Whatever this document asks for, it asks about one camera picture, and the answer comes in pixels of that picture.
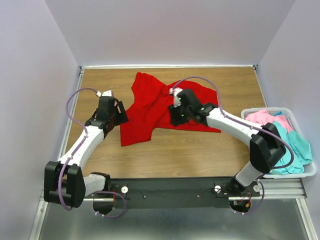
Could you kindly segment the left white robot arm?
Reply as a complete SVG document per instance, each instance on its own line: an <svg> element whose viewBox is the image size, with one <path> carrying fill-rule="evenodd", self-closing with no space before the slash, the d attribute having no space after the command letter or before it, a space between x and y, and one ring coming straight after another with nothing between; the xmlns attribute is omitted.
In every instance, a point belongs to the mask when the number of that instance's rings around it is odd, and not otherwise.
<svg viewBox="0 0 320 240"><path fill-rule="evenodd" d="M85 177L82 168L108 133L126 122L128 117L122 101L110 90L101 93L98 107L85 122L80 137L58 161L49 161L45 166L44 200L70 211L78 208L90 194L107 197L111 191L110 176L94 172Z"/></svg>

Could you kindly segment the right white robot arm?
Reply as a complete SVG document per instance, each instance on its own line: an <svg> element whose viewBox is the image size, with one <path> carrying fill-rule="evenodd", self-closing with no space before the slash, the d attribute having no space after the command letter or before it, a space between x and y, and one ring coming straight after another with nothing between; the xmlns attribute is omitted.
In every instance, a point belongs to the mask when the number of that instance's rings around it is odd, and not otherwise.
<svg viewBox="0 0 320 240"><path fill-rule="evenodd" d="M285 143L274 124L258 125L229 115L212 103L202 104L189 88L171 88L169 95L173 97L168 108L170 122L175 127L194 121L226 132L248 146L249 162L222 187L227 194L243 195L252 182L273 170L285 155Z"/></svg>

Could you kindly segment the red t shirt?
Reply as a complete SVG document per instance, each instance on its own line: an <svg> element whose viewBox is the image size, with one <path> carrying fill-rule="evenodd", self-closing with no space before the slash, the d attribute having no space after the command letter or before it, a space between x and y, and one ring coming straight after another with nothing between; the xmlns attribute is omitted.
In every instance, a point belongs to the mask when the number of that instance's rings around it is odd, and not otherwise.
<svg viewBox="0 0 320 240"><path fill-rule="evenodd" d="M171 124L169 106L173 98L169 90L175 84L164 84L147 73L138 72L132 84L134 103L126 110L128 122L120 125L120 144L130 146L148 142L155 128L183 131L220 133L216 128L195 123L193 120L177 127Z"/></svg>

